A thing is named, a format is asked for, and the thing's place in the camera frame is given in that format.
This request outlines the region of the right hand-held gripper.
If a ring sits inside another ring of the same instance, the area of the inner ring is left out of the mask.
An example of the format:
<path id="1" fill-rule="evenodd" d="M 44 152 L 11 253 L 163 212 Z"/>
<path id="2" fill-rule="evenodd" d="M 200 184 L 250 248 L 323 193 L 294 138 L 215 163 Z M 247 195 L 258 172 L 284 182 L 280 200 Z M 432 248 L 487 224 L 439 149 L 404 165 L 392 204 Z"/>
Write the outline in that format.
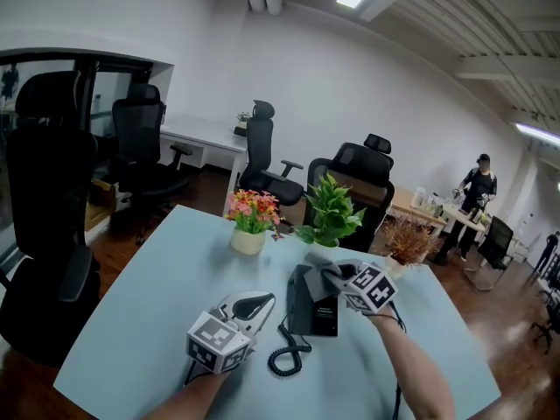
<path id="1" fill-rule="evenodd" d="M 393 280 L 376 265 L 351 258 L 336 262 L 336 266 L 340 274 L 356 275 L 343 278 L 327 271 L 325 279 L 357 312 L 378 314 L 397 294 Z"/>

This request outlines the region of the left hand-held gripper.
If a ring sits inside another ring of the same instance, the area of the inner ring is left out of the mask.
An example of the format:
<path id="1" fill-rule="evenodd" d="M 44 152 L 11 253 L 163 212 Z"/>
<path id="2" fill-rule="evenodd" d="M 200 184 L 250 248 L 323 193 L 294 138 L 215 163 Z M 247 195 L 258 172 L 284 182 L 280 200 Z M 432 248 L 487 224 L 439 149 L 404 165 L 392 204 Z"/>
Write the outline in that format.
<path id="1" fill-rule="evenodd" d="M 253 352 L 256 337 L 276 303 L 267 291 L 227 296 L 211 311 L 203 311 L 187 333 L 187 354 L 211 373 L 226 373 Z"/>

